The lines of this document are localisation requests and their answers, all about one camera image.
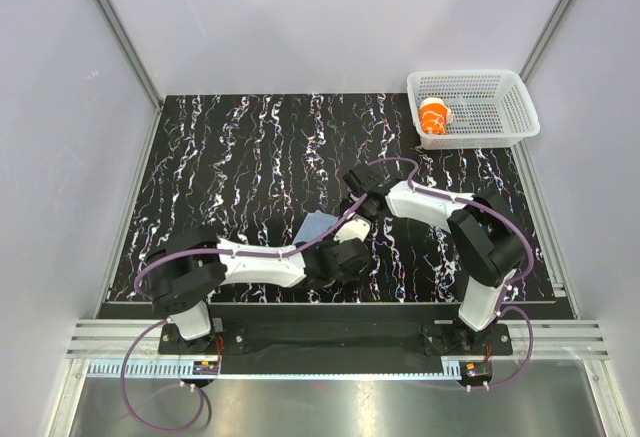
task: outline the marble pattern tablecloth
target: marble pattern tablecloth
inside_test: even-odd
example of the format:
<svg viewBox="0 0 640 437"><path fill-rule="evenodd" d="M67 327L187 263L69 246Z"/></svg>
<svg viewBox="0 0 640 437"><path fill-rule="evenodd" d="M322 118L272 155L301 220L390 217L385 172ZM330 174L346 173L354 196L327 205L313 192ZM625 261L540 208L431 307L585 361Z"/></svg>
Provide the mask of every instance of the marble pattern tablecloth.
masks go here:
<svg viewBox="0 0 640 437"><path fill-rule="evenodd" d="M216 224L239 242L289 244L304 215L337 215L342 175L356 161L403 156L416 181L455 192L497 188L531 236L535 269L510 298L553 300L511 151L426 152L406 94L170 96L158 130L108 301L138 301L141 261L172 232ZM382 168L406 176L407 167ZM450 236L405 219L374 227L369 279L318 292L270 285L222 286L212 302L433 302L458 297L464 277Z"/></svg>

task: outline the white plastic basket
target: white plastic basket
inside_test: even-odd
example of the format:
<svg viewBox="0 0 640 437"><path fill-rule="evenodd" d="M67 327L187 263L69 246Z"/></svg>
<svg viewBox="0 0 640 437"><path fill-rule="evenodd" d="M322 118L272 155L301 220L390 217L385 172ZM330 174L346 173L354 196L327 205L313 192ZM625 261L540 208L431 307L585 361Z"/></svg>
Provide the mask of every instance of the white plastic basket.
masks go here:
<svg viewBox="0 0 640 437"><path fill-rule="evenodd" d="M510 70L414 72L407 78L413 125L425 149L511 147L540 132L538 114L518 74ZM452 111L445 135L420 128L420 103L444 100Z"/></svg>

